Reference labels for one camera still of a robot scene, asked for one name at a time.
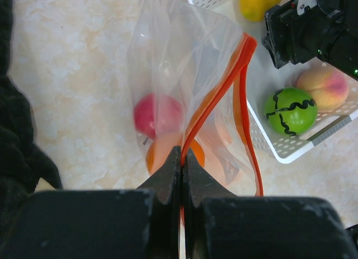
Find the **red apple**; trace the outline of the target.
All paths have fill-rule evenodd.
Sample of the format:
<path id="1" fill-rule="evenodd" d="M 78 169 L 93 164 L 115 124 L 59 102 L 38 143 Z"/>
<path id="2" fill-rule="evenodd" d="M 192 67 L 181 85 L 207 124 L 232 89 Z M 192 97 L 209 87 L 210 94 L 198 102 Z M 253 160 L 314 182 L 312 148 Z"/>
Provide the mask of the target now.
<path id="1" fill-rule="evenodd" d="M 150 93 L 133 109 L 135 130 L 150 139 L 180 131 L 183 124 L 182 104 L 172 96 Z"/>

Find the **green toy watermelon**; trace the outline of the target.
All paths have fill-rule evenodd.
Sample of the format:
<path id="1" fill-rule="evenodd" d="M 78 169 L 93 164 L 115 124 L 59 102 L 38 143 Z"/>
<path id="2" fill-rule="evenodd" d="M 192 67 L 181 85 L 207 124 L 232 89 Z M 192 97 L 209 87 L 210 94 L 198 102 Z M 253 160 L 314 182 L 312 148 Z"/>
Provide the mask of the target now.
<path id="1" fill-rule="evenodd" d="M 318 106 L 308 92 L 286 87 L 268 97 L 264 115 L 277 133 L 296 136 L 305 133 L 315 124 Z"/>

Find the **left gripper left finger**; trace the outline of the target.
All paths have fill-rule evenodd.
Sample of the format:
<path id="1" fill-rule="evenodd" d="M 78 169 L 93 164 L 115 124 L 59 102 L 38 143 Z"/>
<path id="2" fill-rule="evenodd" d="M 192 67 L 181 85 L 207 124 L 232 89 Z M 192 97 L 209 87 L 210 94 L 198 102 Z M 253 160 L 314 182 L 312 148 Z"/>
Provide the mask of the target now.
<path id="1" fill-rule="evenodd" d="M 181 150 L 134 190 L 30 196 L 1 244 L 2 258 L 178 258 Z"/>

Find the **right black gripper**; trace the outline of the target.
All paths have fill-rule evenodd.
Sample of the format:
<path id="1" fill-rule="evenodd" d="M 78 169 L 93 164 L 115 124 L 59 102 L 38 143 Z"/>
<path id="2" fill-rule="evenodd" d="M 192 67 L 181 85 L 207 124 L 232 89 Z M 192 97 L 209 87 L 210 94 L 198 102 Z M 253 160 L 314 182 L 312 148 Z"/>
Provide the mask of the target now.
<path id="1" fill-rule="evenodd" d="M 265 12 L 263 46 L 274 67 L 318 58 L 357 69 L 357 0 L 290 0 Z"/>

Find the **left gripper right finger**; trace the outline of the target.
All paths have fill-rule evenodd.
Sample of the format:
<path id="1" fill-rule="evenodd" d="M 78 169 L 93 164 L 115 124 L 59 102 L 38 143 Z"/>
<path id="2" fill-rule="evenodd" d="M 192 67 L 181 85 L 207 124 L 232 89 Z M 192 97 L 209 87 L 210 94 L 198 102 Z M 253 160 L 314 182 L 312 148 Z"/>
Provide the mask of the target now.
<path id="1" fill-rule="evenodd" d="M 246 197 L 224 188 L 188 152 L 182 167 L 187 258 L 356 258 L 345 229 L 318 197 Z"/>

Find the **clear zip top bag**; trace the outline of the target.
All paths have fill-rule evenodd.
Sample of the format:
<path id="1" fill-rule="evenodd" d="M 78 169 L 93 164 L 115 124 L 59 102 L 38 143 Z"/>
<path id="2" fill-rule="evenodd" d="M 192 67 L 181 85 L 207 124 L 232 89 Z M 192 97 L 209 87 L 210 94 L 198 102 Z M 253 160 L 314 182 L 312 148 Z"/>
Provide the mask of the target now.
<path id="1" fill-rule="evenodd" d="M 150 93 L 172 96 L 183 107 L 175 131 L 183 134 L 182 155 L 196 140 L 203 168 L 221 185 L 263 195 L 246 91 L 257 41 L 229 18 L 180 0 L 139 0 L 139 9 L 127 52 L 133 109 Z M 146 158 L 155 139 L 136 136 Z"/>

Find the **orange fruit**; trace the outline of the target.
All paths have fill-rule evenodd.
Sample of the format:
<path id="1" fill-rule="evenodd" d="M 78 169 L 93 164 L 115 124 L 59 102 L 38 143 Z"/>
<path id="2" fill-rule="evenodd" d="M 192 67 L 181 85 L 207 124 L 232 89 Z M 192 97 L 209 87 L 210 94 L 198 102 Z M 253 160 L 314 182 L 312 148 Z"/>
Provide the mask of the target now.
<path id="1" fill-rule="evenodd" d="M 170 132 L 157 137 L 148 149 L 146 155 L 147 170 L 150 175 L 154 174 L 165 163 L 168 155 L 174 146 L 182 144 L 183 134 L 180 132 Z M 190 148 L 199 162 L 200 166 L 205 165 L 205 153 L 201 145 L 193 140 Z"/>

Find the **yellow lemon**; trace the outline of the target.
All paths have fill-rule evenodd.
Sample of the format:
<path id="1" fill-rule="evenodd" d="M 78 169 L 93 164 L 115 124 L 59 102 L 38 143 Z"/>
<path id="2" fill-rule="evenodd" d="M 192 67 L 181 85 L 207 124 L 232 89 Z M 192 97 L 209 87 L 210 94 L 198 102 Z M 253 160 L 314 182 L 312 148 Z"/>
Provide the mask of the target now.
<path id="1" fill-rule="evenodd" d="M 239 10 L 242 16 L 252 22 L 263 21 L 265 12 L 281 0 L 239 0 Z"/>

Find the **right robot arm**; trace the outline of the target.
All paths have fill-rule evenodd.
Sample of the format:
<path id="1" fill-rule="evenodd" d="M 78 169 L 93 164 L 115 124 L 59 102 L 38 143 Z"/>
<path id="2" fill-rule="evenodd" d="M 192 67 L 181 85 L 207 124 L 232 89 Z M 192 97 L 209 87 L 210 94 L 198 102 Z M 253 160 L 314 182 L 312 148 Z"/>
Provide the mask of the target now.
<path id="1" fill-rule="evenodd" d="M 290 0 L 265 12 L 274 67 L 313 58 L 357 79 L 357 0 Z"/>

